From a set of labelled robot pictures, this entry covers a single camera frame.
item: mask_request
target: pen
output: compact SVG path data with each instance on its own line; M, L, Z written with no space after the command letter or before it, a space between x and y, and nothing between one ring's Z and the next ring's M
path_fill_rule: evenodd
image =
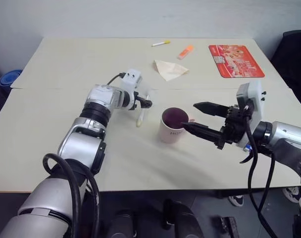
M136 127L140 127L142 125L144 114L145 114L145 108L142 108L141 114L136 121Z
M165 44L169 44L170 41L163 41L163 42L159 42L159 43L156 43L156 44L152 44L152 47L154 46L161 46L161 45L165 45Z

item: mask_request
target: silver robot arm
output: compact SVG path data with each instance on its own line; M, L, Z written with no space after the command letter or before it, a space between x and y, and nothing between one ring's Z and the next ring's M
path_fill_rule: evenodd
M184 128L197 137L214 142L218 149L223 149L225 143L236 143L244 148L249 142L246 133L248 123L258 153L269 157L274 154L277 162L290 167L301 177L301 128L278 121L261 121L265 95L260 81L254 81L239 87L236 95L238 105L227 107L211 102L196 103L194 107L203 113L225 118L225 124L220 131L196 122L184 123Z
M141 73L130 69L123 75L121 87L96 85L89 93L84 108L75 119L58 149L63 159L74 159L95 175L100 171L106 143L103 141L114 109L133 110L139 100L143 108L151 101L135 92ZM87 179L74 170L83 201ZM71 190L65 174L56 170L42 181L19 208L0 238L62 238L72 223Z

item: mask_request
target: shoe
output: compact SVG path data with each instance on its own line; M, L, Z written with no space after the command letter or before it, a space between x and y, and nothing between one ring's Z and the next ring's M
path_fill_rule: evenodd
M228 199L234 206L243 207L243 204L244 204L243 195L230 196L230 197L228 197Z
M301 197L299 187L286 187L283 189L283 193L289 201L299 203Z

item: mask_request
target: mug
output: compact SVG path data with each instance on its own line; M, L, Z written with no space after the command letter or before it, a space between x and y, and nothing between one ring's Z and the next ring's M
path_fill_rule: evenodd
M188 114L180 108L168 108L166 109L160 119L159 125L159 138L165 143L177 142L185 129L182 126L182 122L193 122L193 119L189 119Z

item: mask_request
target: black cable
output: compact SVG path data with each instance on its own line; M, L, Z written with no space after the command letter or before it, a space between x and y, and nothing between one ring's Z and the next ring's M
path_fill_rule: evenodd
M110 85L117 77L123 78L125 76L125 72L119 73L118 75L114 76L108 83L107 85Z
M271 227L269 226L268 222L266 221L266 219L263 217L262 213L261 213L261 210L259 209L259 207L257 206L256 202L255 202L255 199L254 199L254 196L252 194L252 189L251 189L251 180L252 180L252 176L253 176L253 173L254 173L254 170L255 170L255 167L257 165L257 160L258 160L258 150L257 150L257 145L256 145L256 142L254 140L254 137L251 133L251 128L250 128L250 118L249 117L244 117L244 124L245 124L245 131L246 131L246 134L248 136L248 139L250 141L250 145L252 147L252 152L253 152L253 162L252 162L252 165L251 165L251 168L250 168L250 172L249 172L249 177L248 177L248 191L249 191L249 196L250 196L250 199L251 199L251 202L255 208L255 210L257 211L257 215L258 215L258 218L259 218L259 221L260 223L262 224L262 226L264 227L264 229L267 231L267 233L272 237L272 238L277 238L276 234L274 233L274 231L271 229ZM267 183L266 183L266 186L268 185L268 188L269 189L269 185L270 185L270 181L271 181L271 178L272 178L272 175L268 177L267 179ZM266 196L264 196L263 194L263 197L262 197L262 200L263 203L265 202L265 199L266 199Z
M119 76L120 76L120 74L114 76L114 77L107 83L107 85L110 85L110 84L111 84L117 77L119 77Z
M72 198L72 225L71 225L71 238L78 238L79 234L79 224L81 215L81 197L79 186L76 177L70 167L70 165L60 156L56 154L46 154L43 157L44 169L51 175L52 171L48 165L48 159L52 159L57 162L57 164L62 168L67 176Z
M84 164L82 164L78 160L67 159L67 161L72 161L75 164L77 164L77 166L85 173L85 176L87 177L87 179L88 179L88 181L91 185L92 194L94 196L94 202L95 202L94 223L93 223L93 227L92 227L91 237L97 238L98 233L99 233L99 224L100 224L100 209L99 209L99 207L100 207L100 192L99 192L97 182L95 180L94 175L92 174L92 172L90 171L90 169L87 166L85 166Z
M271 163L270 163L270 168L269 168L269 173L268 173L268 178L267 178L267 182L266 182L266 187L265 187L265 191L264 194L261 198L260 204L259 204L259 211L261 211L263 209L264 203L265 203L265 199L268 195L269 192L269 186L271 183L271 179L273 178L273 174L274 174L274 169L275 169L275 155L271 154Z
M253 158L253 151L250 151L250 154L246 157L246 159L242 160L240 164L245 164L246 162L250 161Z

